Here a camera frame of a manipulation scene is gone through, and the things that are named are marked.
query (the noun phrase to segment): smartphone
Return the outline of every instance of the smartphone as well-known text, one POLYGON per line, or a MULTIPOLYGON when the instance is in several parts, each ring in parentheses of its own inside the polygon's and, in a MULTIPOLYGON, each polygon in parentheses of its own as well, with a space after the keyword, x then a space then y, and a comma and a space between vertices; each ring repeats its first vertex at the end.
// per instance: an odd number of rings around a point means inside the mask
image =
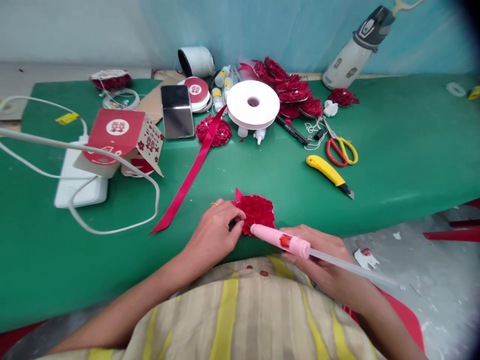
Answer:
POLYGON ((195 134, 192 104, 186 85, 165 85, 160 88, 163 128, 167 139, 191 138, 195 134))

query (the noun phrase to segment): black marker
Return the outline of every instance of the black marker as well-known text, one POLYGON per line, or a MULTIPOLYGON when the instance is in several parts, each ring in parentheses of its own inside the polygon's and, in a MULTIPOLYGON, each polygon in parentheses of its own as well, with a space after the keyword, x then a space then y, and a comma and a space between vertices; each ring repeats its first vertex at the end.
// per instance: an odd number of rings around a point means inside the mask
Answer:
POLYGON ((310 141, 308 141, 301 133, 290 126, 281 116, 277 115, 275 121, 279 123, 285 130, 287 130, 290 135, 292 135, 303 146, 310 143, 310 141))

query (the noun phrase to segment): white cable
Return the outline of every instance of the white cable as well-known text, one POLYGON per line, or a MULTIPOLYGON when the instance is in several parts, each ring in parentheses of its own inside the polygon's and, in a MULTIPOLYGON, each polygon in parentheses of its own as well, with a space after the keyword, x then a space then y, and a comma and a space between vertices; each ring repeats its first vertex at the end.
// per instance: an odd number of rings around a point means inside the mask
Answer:
POLYGON ((134 171, 135 173, 137 173, 141 177, 144 177, 145 179, 147 179, 149 182, 151 182, 153 184, 153 186, 155 187, 155 213, 153 214, 152 217, 150 217, 149 219, 147 219, 145 221, 139 222, 139 223, 134 224, 134 225, 126 226, 126 227, 123 227, 123 228, 120 228, 120 229, 110 230, 110 231, 98 231, 98 230, 95 230, 95 229, 91 228, 90 226, 88 226, 83 221, 83 219, 80 217, 79 213, 77 212, 77 210, 75 209, 75 207, 73 205, 74 197, 78 194, 78 192, 80 190, 82 190, 85 186, 87 186, 87 184, 92 182, 96 177, 91 178, 88 182, 86 182, 84 185, 82 185, 72 195, 72 197, 68 201, 68 209, 70 210, 71 215, 80 224, 80 226, 82 228, 84 228, 85 230, 87 230, 88 232, 90 232, 92 234, 96 234, 96 235, 116 234, 116 233, 120 233, 120 232, 125 231, 125 230, 133 229, 133 228, 136 228, 138 226, 144 225, 144 224, 152 221, 153 219, 155 219, 157 217, 157 215, 159 213, 159 202, 160 202, 160 188, 159 188, 159 185, 150 176, 148 176, 147 174, 140 171, 138 168, 133 166, 130 162, 128 162, 124 158, 122 158, 118 155, 115 155, 114 153, 111 153, 111 152, 108 152, 108 151, 105 151, 105 150, 102 150, 102 149, 98 149, 98 148, 95 148, 95 147, 52 140, 52 139, 48 139, 48 138, 45 138, 45 137, 25 134, 25 133, 21 133, 21 132, 17 132, 17 131, 11 131, 11 130, 2 129, 2 128, 0 128, 0 135, 6 136, 6 137, 9 137, 9 138, 13 138, 13 139, 17 139, 17 140, 27 141, 27 142, 30 142, 30 143, 44 144, 44 145, 54 146, 54 147, 57 147, 57 148, 75 149, 75 150, 80 150, 80 151, 88 151, 88 152, 93 152, 93 153, 97 153, 97 154, 102 154, 102 155, 105 155, 109 158, 117 160, 118 162, 125 165, 127 168, 134 171))
POLYGON ((5 151, 11 157, 17 159, 19 162, 25 164, 26 166, 28 166, 33 171, 39 173, 40 175, 46 176, 47 178, 65 179, 65 180, 84 180, 84 179, 86 180, 86 179, 91 179, 92 178, 92 177, 69 177, 69 176, 52 175, 52 174, 49 174, 48 172, 45 172, 45 171, 39 169, 38 167, 33 165, 31 162, 28 162, 27 160, 25 160, 20 155, 17 155, 12 150, 10 150, 8 147, 6 147, 2 142, 0 142, 0 149, 5 151))
MULTIPOLYGON (((127 90, 127 91, 123 91, 123 90, 115 91, 115 93, 120 92, 120 93, 130 93, 130 94, 135 95, 135 101, 133 102, 133 104, 130 105, 130 106, 125 106, 125 105, 119 103, 118 101, 116 101, 116 100, 112 97, 112 95, 113 95, 113 96, 117 96, 117 95, 115 95, 115 94, 113 94, 113 93, 111 94, 110 91, 108 91, 107 89, 105 89, 105 86, 104 86, 104 83, 102 82, 102 79, 98 78, 97 80, 100 81, 100 85, 101 85, 101 87, 103 88, 103 91, 104 91, 105 94, 110 98, 110 100, 112 100, 114 103, 118 104, 122 109, 124 109, 124 110, 125 110, 125 109, 129 109, 129 110, 131 110, 131 111, 135 111, 135 108, 140 104, 140 98, 139 98, 139 95, 137 94, 136 91, 134 91, 134 90, 132 90, 132 89, 124 89, 124 90, 127 90)), ((103 99, 102 104, 103 104, 103 107, 105 108, 105 105, 106 105, 105 99, 103 99)))
MULTIPOLYGON (((75 111, 70 110, 68 107, 65 107, 65 106, 62 106, 62 105, 58 105, 57 103, 54 103, 54 102, 51 102, 51 101, 39 99, 39 98, 37 98, 37 97, 30 97, 30 96, 10 96, 10 97, 7 97, 7 98, 4 99, 2 102, 0 102, 0 113, 4 110, 4 108, 7 106, 7 104, 8 104, 10 101, 16 100, 16 99, 34 100, 34 101, 37 101, 37 102, 39 102, 39 103, 49 104, 49 105, 52 105, 52 106, 54 106, 54 107, 57 107, 57 108, 66 110, 66 111, 68 111, 70 114, 77 114, 75 111)), ((88 127, 87 127, 87 123, 85 122, 85 120, 82 119, 82 117, 81 117, 80 115, 78 115, 78 118, 80 119, 81 124, 83 125, 83 135, 87 136, 87 135, 89 134, 89 130, 88 130, 88 127)))
POLYGON ((117 90, 117 91, 113 91, 113 92, 109 92, 109 91, 105 90, 105 92, 108 95, 108 97, 105 96, 103 98, 103 101, 102 101, 102 105, 105 109, 112 109, 112 107, 108 106, 110 100, 113 100, 115 103, 118 104, 118 106, 120 107, 118 110, 125 110, 125 109, 134 110, 140 104, 140 96, 139 96, 139 94, 137 94, 137 92, 135 90, 125 88, 125 89, 117 90), (131 103, 130 106, 127 106, 125 104, 121 104, 121 103, 114 100, 114 97, 119 96, 120 94, 130 94, 132 96, 135 96, 135 100, 131 103))
POLYGON ((318 140, 317 144, 315 144, 315 145, 314 144, 307 144, 303 147, 305 150, 307 150, 307 151, 317 150, 320 147, 320 144, 322 143, 322 141, 324 140, 325 135, 327 134, 327 127, 322 122, 323 118, 324 118, 323 116, 317 117, 315 125, 312 125, 309 122, 305 123, 306 130, 308 131, 309 134, 317 133, 321 129, 320 126, 323 126, 325 128, 325 131, 323 132, 322 137, 318 140))

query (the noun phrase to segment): gift box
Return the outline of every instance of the gift box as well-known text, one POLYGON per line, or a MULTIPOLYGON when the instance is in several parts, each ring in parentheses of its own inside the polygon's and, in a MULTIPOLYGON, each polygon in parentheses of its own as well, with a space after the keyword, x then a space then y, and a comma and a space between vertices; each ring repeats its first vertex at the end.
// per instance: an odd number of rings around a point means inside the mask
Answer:
MULTIPOLYGON (((156 171, 163 177, 158 166, 163 143, 164 135, 145 112, 100 109, 86 146, 118 155, 146 174, 156 171)), ((111 157, 90 151, 83 151, 73 164, 104 178, 111 178, 119 165, 111 157)), ((137 175, 128 168, 123 173, 137 175)))

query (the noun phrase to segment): hand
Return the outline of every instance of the hand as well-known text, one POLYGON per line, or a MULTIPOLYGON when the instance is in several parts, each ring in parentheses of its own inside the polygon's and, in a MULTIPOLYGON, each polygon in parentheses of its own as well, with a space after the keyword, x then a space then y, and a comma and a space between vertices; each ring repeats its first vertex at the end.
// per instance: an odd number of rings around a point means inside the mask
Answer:
MULTIPOLYGON (((307 240, 311 247, 322 253, 357 264, 354 257, 339 237, 328 235, 306 225, 281 228, 280 231, 307 240)), ((327 295, 359 314, 370 311, 369 304, 380 292, 366 278, 342 269, 324 260, 310 257, 304 259, 284 253, 285 259, 307 274, 327 295)))
POLYGON ((231 201, 220 198, 215 203, 218 205, 212 204, 203 214, 183 250, 198 264, 201 274, 213 268, 235 249, 242 234, 244 220, 247 218, 245 213, 236 208, 231 201), (231 221, 235 221, 236 224, 229 231, 231 221))

